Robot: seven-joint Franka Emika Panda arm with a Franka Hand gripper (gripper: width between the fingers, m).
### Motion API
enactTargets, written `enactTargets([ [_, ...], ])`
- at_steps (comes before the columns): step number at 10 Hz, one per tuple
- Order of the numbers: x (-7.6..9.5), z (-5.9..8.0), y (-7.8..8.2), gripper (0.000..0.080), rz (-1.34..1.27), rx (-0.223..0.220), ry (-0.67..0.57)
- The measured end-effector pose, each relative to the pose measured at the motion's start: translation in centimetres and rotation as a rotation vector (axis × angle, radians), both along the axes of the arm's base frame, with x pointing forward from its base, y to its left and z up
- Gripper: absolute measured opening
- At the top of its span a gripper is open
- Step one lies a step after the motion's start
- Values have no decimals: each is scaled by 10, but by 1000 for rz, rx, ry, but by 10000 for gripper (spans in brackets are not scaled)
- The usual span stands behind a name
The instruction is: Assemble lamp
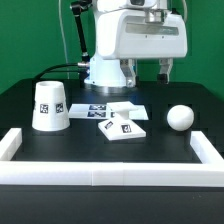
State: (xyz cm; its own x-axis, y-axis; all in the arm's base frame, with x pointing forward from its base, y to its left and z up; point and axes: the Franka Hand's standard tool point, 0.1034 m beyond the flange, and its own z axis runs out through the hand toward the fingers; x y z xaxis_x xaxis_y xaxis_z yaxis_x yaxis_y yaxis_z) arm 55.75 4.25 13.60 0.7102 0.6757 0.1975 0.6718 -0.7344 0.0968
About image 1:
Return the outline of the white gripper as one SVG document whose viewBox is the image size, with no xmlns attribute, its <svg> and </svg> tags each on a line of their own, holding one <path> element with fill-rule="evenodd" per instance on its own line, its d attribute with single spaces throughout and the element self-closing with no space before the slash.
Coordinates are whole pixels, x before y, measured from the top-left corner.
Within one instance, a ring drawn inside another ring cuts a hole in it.
<svg viewBox="0 0 224 224">
<path fill-rule="evenodd" d="M 187 53 L 184 21 L 180 15 L 172 13 L 162 23 L 147 22 L 146 13 L 140 10 L 105 13 L 98 18 L 96 38 L 96 49 L 103 59 L 122 59 L 120 67 L 128 88 L 136 86 L 133 59 L 160 59 L 157 81 L 168 84 L 172 58 L 185 57 Z"/>
</svg>

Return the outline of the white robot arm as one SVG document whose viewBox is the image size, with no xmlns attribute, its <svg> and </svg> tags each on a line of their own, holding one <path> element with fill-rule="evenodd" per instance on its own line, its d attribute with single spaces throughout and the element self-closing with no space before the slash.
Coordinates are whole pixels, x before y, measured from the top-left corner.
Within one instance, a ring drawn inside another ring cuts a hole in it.
<svg viewBox="0 0 224 224">
<path fill-rule="evenodd" d="M 136 61 L 157 59 L 157 80 L 169 81 L 175 58 L 187 54 L 182 16 L 168 0 L 92 0 L 95 54 L 85 86 L 105 93 L 137 85 Z"/>
</svg>

